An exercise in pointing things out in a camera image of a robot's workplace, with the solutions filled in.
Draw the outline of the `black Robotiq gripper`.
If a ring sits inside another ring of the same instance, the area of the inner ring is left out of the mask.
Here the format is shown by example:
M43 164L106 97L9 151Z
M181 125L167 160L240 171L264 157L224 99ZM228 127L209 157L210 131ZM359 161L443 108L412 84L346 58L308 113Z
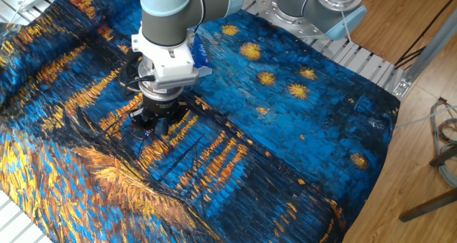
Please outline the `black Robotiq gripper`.
M143 109L129 113L131 126L149 136L155 132L158 117L166 117L169 126L179 123L189 111L187 106L180 106L177 99L156 101L148 97L143 99Z

